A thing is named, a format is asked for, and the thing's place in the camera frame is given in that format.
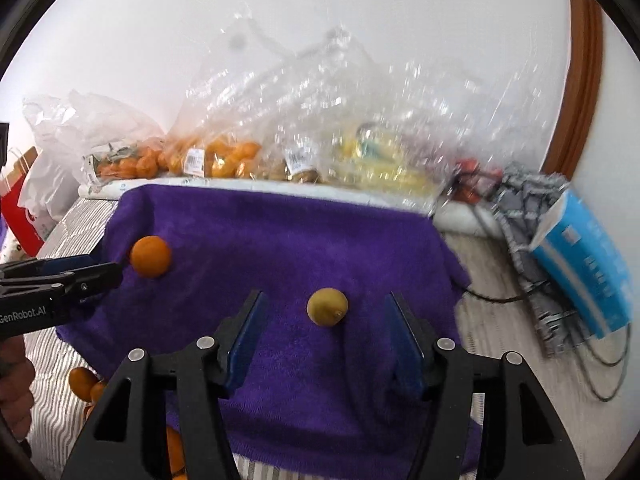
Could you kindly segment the left hand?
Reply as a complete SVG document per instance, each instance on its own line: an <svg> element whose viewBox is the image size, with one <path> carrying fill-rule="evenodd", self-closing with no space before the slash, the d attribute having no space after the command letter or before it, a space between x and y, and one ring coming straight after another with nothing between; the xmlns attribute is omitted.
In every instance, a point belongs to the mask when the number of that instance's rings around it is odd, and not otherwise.
<svg viewBox="0 0 640 480"><path fill-rule="evenodd" d="M26 439L32 426L34 396L30 391L35 379L35 367L26 356L23 336L9 338L1 343L1 415L15 439Z"/></svg>

